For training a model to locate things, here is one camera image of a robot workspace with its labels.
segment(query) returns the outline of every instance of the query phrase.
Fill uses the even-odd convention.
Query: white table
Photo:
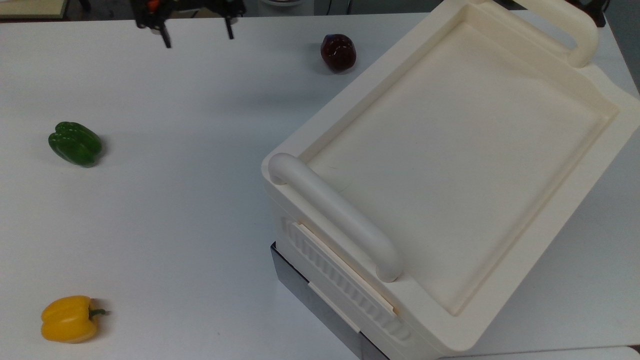
[[[485,356],[455,357],[456,360],[638,360],[640,355],[629,347],[586,348],[578,350],[556,350],[543,352],[521,352]]]
[[[276,278],[260,162],[424,16],[241,19],[233,41],[170,20],[173,49],[131,21],[0,24],[0,358],[354,359]],[[353,70],[326,69],[327,33]],[[64,120],[104,138],[98,166],[50,150]],[[471,354],[640,343],[639,154],[636,133]],[[75,294],[111,311],[101,335],[43,340]]]

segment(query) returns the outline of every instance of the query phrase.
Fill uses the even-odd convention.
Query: black base
[[[278,274],[278,280],[360,360],[389,360],[364,334],[355,332],[320,296],[311,290],[308,286],[309,281],[280,255],[275,243],[271,245],[271,257]]]

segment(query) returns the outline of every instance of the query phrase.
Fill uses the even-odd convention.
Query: white plastic box
[[[445,0],[263,162],[278,251],[391,360],[479,339],[640,124],[593,21]]]

